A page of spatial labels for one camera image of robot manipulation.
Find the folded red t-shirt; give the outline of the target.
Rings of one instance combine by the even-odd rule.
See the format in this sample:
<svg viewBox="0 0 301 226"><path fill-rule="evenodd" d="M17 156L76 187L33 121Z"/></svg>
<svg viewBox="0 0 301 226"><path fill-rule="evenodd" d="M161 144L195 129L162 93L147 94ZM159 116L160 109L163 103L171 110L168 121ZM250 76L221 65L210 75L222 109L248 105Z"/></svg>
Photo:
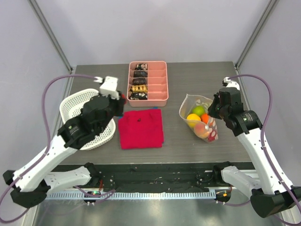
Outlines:
<svg viewBox="0 0 301 226"><path fill-rule="evenodd" d="M121 149L161 148L164 143L162 111L128 111L118 120Z"/></svg>

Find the fake red apple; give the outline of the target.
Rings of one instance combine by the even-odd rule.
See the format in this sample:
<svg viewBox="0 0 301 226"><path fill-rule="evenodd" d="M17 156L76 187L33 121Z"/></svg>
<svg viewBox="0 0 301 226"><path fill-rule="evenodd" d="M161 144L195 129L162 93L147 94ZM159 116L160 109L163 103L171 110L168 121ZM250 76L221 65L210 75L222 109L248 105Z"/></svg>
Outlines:
<svg viewBox="0 0 301 226"><path fill-rule="evenodd" d="M208 132L209 132L209 136L207 137L208 142L213 142L218 139L217 125L214 118L210 118Z"/></svg>

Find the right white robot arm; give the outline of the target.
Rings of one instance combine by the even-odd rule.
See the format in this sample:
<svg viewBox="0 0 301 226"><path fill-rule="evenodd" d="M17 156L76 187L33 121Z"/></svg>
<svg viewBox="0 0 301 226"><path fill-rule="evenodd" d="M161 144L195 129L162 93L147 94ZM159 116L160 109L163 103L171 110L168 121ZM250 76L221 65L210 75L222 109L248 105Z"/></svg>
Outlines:
<svg viewBox="0 0 301 226"><path fill-rule="evenodd" d="M241 172L230 162L214 166L213 182L218 186L230 184L247 196L255 212L262 218L288 210L301 200L301 188L294 186L281 170L271 148L262 134L262 123L257 114L245 111L240 91L235 87L224 87L214 95L208 109L209 115L224 120L232 130L256 169L256 181Z"/></svg>

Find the fake peach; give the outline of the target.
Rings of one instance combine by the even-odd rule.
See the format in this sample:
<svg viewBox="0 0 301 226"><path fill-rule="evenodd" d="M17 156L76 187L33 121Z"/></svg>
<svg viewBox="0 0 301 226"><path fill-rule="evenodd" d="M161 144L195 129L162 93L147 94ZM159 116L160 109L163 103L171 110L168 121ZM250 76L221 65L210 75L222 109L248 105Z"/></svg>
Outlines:
<svg viewBox="0 0 301 226"><path fill-rule="evenodd" d="M201 139L205 139L210 135L211 132L210 132L210 128L207 125L203 123L198 123L194 127L194 133L197 137Z"/></svg>

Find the fake yellow pear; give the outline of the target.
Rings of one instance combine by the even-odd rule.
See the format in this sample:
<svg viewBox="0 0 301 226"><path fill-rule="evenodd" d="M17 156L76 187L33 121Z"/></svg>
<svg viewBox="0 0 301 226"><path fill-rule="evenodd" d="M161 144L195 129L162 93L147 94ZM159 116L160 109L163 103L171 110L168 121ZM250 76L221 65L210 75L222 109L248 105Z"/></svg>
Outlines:
<svg viewBox="0 0 301 226"><path fill-rule="evenodd" d="M196 114L189 114L187 117L186 117L186 122L187 122L187 125L190 127L190 128L194 128L199 122L201 121L201 118L199 116L197 116Z"/></svg>

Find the rolled dark sock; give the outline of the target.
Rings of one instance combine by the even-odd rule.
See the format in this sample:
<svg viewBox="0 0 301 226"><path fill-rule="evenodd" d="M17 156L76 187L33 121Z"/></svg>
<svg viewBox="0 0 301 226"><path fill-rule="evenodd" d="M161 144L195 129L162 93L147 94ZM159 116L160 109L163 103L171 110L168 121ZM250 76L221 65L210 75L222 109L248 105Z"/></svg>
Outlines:
<svg viewBox="0 0 301 226"><path fill-rule="evenodd" d="M146 78L148 77L147 71L134 71L133 73L134 78Z"/></svg>
<svg viewBox="0 0 301 226"><path fill-rule="evenodd" d="M132 85L146 85L147 81L145 78L134 78L132 80Z"/></svg>

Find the fake orange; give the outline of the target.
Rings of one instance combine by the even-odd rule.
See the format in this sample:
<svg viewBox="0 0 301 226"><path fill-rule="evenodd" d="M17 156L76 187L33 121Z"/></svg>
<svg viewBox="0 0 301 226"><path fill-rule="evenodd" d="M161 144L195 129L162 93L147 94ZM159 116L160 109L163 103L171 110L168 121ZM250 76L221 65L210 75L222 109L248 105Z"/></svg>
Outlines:
<svg viewBox="0 0 301 226"><path fill-rule="evenodd" d="M200 116L200 118L201 118L201 121L203 122L203 123L205 123L205 124L207 124L208 122L209 122L209 120L210 120L210 116L208 115L208 114L202 114L201 116Z"/></svg>

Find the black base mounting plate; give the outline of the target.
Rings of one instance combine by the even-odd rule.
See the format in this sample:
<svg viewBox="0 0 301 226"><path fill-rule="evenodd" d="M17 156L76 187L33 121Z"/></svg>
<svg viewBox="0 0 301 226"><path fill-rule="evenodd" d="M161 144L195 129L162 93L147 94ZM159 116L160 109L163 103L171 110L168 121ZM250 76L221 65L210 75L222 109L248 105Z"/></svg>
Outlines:
<svg viewBox="0 0 301 226"><path fill-rule="evenodd" d="M119 193L195 193L210 187L229 187L222 180L220 166L214 163L152 163L97 165L102 177L94 185L81 188L102 188Z"/></svg>

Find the fake green lime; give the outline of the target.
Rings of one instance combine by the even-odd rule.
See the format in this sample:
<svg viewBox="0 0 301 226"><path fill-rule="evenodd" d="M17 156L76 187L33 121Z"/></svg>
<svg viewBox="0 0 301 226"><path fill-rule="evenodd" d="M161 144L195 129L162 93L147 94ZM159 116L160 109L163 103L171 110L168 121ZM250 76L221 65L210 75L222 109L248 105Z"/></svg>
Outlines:
<svg viewBox="0 0 301 226"><path fill-rule="evenodd" d="M206 110L203 106L199 105L199 106L196 106L192 109L192 113L196 114L199 117L201 117L203 114L206 113Z"/></svg>

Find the white perforated plastic basket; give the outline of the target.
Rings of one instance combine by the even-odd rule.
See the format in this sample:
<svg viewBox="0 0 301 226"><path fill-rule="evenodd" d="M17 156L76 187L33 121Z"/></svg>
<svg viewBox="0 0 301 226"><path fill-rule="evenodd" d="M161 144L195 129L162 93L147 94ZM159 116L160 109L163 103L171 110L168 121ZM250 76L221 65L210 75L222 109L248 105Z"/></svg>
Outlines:
<svg viewBox="0 0 301 226"><path fill-rule="evenodd" d="M96 89L85 89L76 92L66 97L60 104L59 111L63 123L66 123L69 119L78 116L80 114L83 105L88 102L92 97L99 94ZM112 140L116 130L115 121L112 119L103 133L95 136L94 140L85 144L80 150L88 151L104 145Z"/></svg>

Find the clear polka dot zip bag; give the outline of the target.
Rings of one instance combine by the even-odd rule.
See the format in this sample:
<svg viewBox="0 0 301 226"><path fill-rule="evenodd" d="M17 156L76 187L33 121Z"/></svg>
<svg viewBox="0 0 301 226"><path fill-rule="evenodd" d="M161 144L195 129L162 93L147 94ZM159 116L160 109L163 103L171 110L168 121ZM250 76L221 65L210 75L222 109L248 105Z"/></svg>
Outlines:
<svg viewBox="0 0 301 226"><path fill-rule="evenodd" d="M183 100L179 116L200 139L211 143L218 139L215 118L209 116L209 106L213 101L200 95L187 94Z"/></svg>

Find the pink divided organizer tray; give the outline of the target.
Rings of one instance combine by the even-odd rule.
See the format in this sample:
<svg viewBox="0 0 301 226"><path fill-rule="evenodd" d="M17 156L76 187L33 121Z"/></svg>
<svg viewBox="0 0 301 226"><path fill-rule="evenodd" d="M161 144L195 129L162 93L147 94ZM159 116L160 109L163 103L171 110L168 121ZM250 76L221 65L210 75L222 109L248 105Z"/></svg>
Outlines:
<svg viewBox="0 0 301 226"><path fill-rule="evenodd" d="M148 77L146 77L148 87L147 100L130 100L132 92L129 89L134 79L133 73L137 63L148 64ZM169 98L167 64L164 61L133 61L129 64L127 82L127 100L132 107L163 107Z"/></svg>

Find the rolled black white sock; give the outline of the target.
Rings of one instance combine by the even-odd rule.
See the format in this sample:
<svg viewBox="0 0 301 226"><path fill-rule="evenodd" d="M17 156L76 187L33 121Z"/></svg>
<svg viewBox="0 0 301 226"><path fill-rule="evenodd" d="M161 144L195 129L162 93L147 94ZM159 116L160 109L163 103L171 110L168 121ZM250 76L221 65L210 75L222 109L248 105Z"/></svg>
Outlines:
<svg viewBox="0 0 301 226"><path fill-rule="evenodd" d="M147 93L133 92L133 93L131 93L129 99L130 100L147 100L148 95L147 95Z"/></svg>

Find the rolled sock top compartment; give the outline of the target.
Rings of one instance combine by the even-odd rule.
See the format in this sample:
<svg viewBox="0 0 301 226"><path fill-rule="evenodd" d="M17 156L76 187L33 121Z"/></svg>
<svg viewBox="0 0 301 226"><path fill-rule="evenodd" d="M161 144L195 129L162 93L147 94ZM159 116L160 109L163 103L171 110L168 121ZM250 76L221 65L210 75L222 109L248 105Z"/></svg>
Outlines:
<svg viewBox="0 0 301 226"><path fill-rule="evenodd" d="M135 65L136 71L147 71L148 70L148 64L147 63L137 63Z"/></svg>

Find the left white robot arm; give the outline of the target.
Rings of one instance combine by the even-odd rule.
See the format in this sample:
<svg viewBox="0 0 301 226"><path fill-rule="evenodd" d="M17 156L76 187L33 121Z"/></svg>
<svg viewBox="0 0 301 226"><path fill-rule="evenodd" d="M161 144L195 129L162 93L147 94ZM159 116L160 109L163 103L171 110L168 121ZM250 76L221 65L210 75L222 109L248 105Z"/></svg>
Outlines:
<svg viewBox="0 0 301 226"><path fill-rule="evenodd" d="M3 173L6 184L13 187L10 196L15 204L31 208L43 202L48 194L74 186L94 188L99 185L102 175L89 162L56 175L50 172L103 133L114 116L123 115L126 99L118 94L118 98L101 94L91 97L77 116L64 123L45 150L23 168Z"/></svg>

